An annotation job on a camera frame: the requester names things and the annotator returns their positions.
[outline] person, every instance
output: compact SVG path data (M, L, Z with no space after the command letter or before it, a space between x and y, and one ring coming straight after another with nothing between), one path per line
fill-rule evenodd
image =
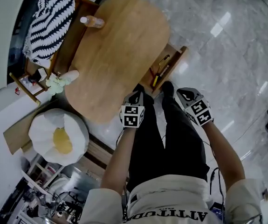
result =
M203 141L173 98L172 83L165 82L162 90L165 148L153 99L144 94L144 120L138 129L125 129L100 188L89 192L80 224L222 223L205 202L209 167ZM209 121L202 127L225 181L226 220L259 223L260 195L255 180L245 179L238 155L214 123ZM122 221L121 197L128 172L130 196L127 218Z

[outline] flower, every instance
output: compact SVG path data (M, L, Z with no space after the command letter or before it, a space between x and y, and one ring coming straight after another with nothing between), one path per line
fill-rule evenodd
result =
M49 87L48 92L53 96L63 92L63 87L72 82L70 78L60 78L51 74L50 78L46 80L46 86Z

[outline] white vase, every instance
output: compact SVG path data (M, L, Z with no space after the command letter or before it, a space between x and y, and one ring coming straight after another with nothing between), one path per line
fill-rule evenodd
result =
M76 80L79 76L79 72L77 70L71 70L68 71L67 73L63 74L62 76L60 76L60 78L70 78L71 81L73 82L74 80Z

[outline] plastic bottle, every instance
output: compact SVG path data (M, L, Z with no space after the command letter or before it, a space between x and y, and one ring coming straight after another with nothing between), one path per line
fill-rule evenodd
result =
M105 25L103 19L96 18L94 16L81 17L80 22L84 23L85 26L91 28L102 28Z

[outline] gray tile floor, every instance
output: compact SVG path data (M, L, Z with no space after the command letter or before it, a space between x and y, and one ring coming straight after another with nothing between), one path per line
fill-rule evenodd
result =
M262 0L149 1L166 15L170 43L190 49L170 80L177 87L194 87L207 98L216 126L243 160L247 177L258 178L268 188L268 8ZM155 99L155 108L163 137L161 98ZM108 124L87 124L91 133L115 148L122 129L118 115ZM209 146L206 151L208 165L216 167ZM216 181L214 187L220 198Z

